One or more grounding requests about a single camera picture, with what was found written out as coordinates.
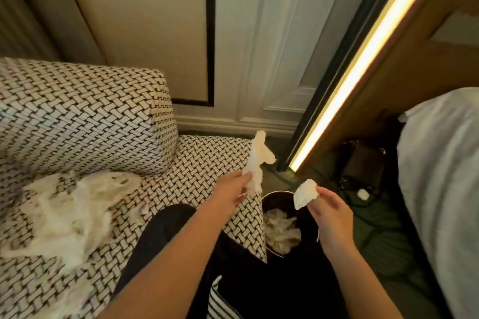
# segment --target white bedding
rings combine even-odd
[[[453,316],[479,318],[479,88],[405,113],[399,186]]]

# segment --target sofa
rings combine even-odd
[[[94,318],[115,285],[149,219],[176,203],[197,207],[215,179],[241,170],[250,140],[178,135],[164,75],[157,70],[0,59],[0,242],[22,247],[33,237],[19,210],[21,187],[53,172],[76,176],[130,171],[141,186],[111,211],[113,240],[91,255],[87,268],[41,280],[55,260],[0,258],[0,318],[24,318],[54,303],[76,280],[95,288],[81,316]],[[143,222],[128,213],[147,205]],[[265,260],[260,197],[237,208],[224,231]]]

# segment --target sofa armrest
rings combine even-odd
[[[0,60],[0,151],[35,172],[157,174],[178,131],[157,70]]]

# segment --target person's left hand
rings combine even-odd
[[[222,175],[216,180],[215,188],[211,196],[211,202],[219,207],[228,219],[233,215],[237,206],[246,198],[246,184],[251,180],[251,172],[242,175],[243,172],[235,171]]]

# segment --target black frame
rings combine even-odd
[[[216,0],[206,0],[207,7],[207,73],[208,101],[172,98],[174,104],[210,106],[215,105],[215,19]]]
[[[278,162],[278,171],[288,168],[387,1],[362,0],[289,142],[286,155]]]

